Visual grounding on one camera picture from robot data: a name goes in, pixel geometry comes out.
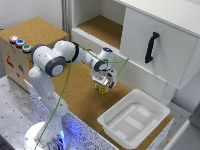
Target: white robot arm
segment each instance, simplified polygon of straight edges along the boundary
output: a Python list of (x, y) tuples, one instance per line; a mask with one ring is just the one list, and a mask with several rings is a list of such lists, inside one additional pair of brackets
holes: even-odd
[[(112, 68), (111, 63), (108, 63), (113, 61), (112, 50), (103, 48), (99, 55), (96, 55), (92, 51), (90, 51), (90, 53), (93, 56), (79, 47), (78, 44), (67, 41), (57, 42), (53, 49), (50, 49), (43, 44), (38, 44), (32, 49), (31, 55), (34, 67), (29, 71), (29, 79), (33, 88), (39, 95), (38, 99), (48, 109), (48, 113), (45, 116), (45, 124), (35, 137), (36, 142), (39, 140), (39, 137), (52, 116), (59, 100), (59, 95), (55, 93), (55, 87), (50, 76), (56, 77), (60, 75), (63, 72), (66, 63), (70, 63), (71, 59), (73, 64), (82, 61), (90, 66), (92, 68), (90, 75), (96, 83), (105, 86), (106, 88), (112, 88), (116, 85), (117, 71)], [(48, 127), (39, 142), (40, 148), (43, 150), (51, 149), (49, 143), (52, 143), (53, 141), (53, 143), (55, 143), (58, 138), (59, 141), (61, 140), (65, 143), (64, 137), (60, 138), (63, 130), (61, 117), (67, 112), (68, 105), (61, 99), (55, 115), (48, 124)], [(58, 149), (66, 149), (65, 144), (57, 145), (57, 147)]]

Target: black handle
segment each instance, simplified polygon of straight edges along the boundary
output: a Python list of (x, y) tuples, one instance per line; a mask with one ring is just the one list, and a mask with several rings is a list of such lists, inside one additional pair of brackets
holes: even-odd
[(153, 50), (154, 40), (156, 38), (158, 38), (159, 36), (160, 35), (158, 33), (153, 32), (153, 36), (150, 38), (148, 48), (147, 48), (147, 53), (146, 53), (146, 56), (145, 56), (145, 63), (146, 64), (153, 60), (153, 57), (151, 57), (151, 53), (152, 53), (152, 50)]

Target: cardboard box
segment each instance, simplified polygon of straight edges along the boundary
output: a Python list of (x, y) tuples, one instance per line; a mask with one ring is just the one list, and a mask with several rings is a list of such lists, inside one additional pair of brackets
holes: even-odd
[(12, 35), (17, 35), (32, 47), (45, 44), (50, 48), (53, 48), (59, 40), (68, 41), (69, 35), (40, 17), (0, 31), (0, 50), (6, 73), (28, 91), (24, 79), (29, 81), (28, 72), (33, 67), (31, 53), (24, 53), (16, 45), (10, 44), (9, 38)]

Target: white plastic bin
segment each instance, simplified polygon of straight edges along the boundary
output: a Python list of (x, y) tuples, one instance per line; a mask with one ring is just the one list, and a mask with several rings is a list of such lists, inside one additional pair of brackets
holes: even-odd
[(97, 120), (122, 147), (135, 149), (169, 113), (169, 108), (135, 89)]

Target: cabinet door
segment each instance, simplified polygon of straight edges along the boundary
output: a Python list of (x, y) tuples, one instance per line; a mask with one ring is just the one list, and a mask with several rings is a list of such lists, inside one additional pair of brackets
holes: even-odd
[[(146, 64), (145, 56), (153, 32), (160, 36), (154, 40), (153, 60)], [(127, 8), (120, 54), (179, 86), (197, 40), (191, 34)]]

